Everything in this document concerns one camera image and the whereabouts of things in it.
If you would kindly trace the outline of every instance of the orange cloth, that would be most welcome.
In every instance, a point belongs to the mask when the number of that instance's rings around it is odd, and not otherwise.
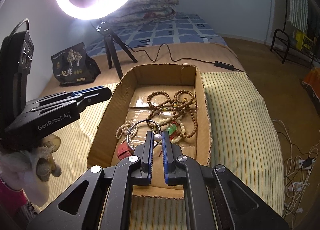
[[[318,98],[320,98],[320,68],[314,67],[303,80],[310,85]]]

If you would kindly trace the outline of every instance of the cardboard box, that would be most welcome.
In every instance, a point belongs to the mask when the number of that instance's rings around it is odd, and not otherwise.
[[[195,109],[198,122],[196,135],[181,140],[179,145],[183,154],[196,159],[202,165],[208,165],[211,155],[211,134],[201,73],[196,66],[191,65],[147,64],[135,66],[129,70],[113,92],[88,155],[88,168],[93,165],[100,165],[103,168],[116,165],[119,161],[116,156],[116,148],[124,138],[124,136],[120,140],[115,138],[117,129],[126,120],[138,121],[147,118],[150,112],[147,97],[152,92],[165,91],[173,99],[178,90],[189,90],[194,93],[196,103],[190,107]],[[164,96],[152,98],[154,104],[159,104],[163,100]],[[171,117],[171,113],[162,112],[153,120],[159,121],[165,117]],[[193,130],[193,122],[189,113],[181,121],[187,133]],[[138,133],[132,139],[135,146],[144,143],[148,130],[150,129],[146,123],[138,125]],[[161,145],[154,148],[151,185],[134,186],[134,195],[172,199],[183,197],[182,186],[169,187],[164,182],[163,158],[159,157],[161,149]]]

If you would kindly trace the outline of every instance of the brown floor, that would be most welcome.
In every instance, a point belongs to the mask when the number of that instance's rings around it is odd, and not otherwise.
[[[229,47],[238,55],[239,60],[248,73],[251,81],[263,96],[272,120],[280,119],[284,122],[291,141],[298,145],[303,153],[308,153],[311,146],[320,139],[320,118],[317,115],[308,94],[300,85],[300,80],[310,69],[287,61],[282,64],[280,58],[271,53],[268,46],[240,39],[225,38]],[[276,130],[285,133],[284,129],[275,124]],[[279,134],[283,159],[290,157],[290,145]],[[293,146],[293,157],[301,155]],[[320,162],[316,162],[309,178],[310,186],[303,196],[302,214],[296,215],[295,226],[309,211],[319,194]],[[292,182],[300,181],[300,173]],[[291,226],[292,216],[287,216]]]

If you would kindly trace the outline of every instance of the metal screw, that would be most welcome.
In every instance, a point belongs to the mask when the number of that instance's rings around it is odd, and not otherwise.
[[[188,158],[185,155],[181,155],[177,159],[178,159],[178,161],[185,162]]]
[[[99,165],[94,165],[94,166],[92,166],[91,169],[90,169],[90,171],[91,171],[92,173],[98,173],[98,172],[100,172],[100,170],[101,170],[101,167],[100,167]]]
[[[223,165],[217,165],[216,166],[216,171],[217,172],[224,172],[226,170],[226,167]]]
[[[129,157],[129,161],[131,161],[131,162],[136,162],[138,159],[139,159],[139,157],[135,156],[135,155]]]

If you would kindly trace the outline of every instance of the yellow striped cloth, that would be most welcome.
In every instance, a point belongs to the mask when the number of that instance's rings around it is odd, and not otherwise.
[[[244,72],[202,77],[211,120],[211,165],[224,164],[282,215],[283,158],[263,97]]]
[[[264,100],[245,73],[202,73],[212,125],[212,164],[225,164],[277,213],[284,204],[279,141]],[[106,85],[112,91],[116,84]],[[55,134],[53,154],[62,175],[51,177],[44,209],[86,170],[86,158],[108,102],[88,107],[81,118]],[[132,198],[130,230],[186,229],[184,200]]]

